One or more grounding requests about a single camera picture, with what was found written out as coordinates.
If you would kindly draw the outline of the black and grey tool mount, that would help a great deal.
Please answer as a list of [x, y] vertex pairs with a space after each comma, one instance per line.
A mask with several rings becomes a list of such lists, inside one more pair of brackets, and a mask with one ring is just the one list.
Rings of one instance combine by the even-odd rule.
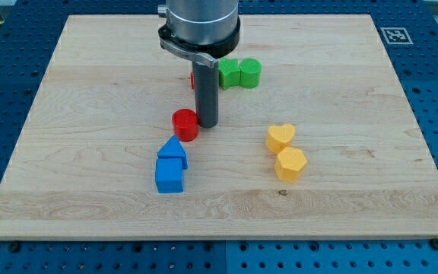
[[240, 19], [237, 18], [236, 26], [230, 36], [212, 44], [198, 45], [181, 40], [166, 24], [159, 28], [158, 36], [162, 49], [182, 59], [212, 68], [220, 58], [233, 52], [237, 47], [240, 41]]

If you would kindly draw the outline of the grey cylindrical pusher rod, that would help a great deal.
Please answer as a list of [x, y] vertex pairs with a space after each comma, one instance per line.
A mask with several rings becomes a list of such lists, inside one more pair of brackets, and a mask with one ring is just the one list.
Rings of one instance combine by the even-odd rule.
[[219, 69], [216, 62], [211, 68], [198, 62], [192, 63], [195, 92], [195, 112], [202, 128], [212, 128], [218, 123]]

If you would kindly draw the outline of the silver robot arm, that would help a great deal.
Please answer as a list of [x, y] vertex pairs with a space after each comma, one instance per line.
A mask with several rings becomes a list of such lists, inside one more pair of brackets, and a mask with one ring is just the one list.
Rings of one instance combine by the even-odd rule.
[[160, 46], [192, 63], [198, 124], [212, 128], [219, 114], [219, 61], [240, 41], [239, 2], [166, 0], [157, 11], [166, 18], [158, 30]]

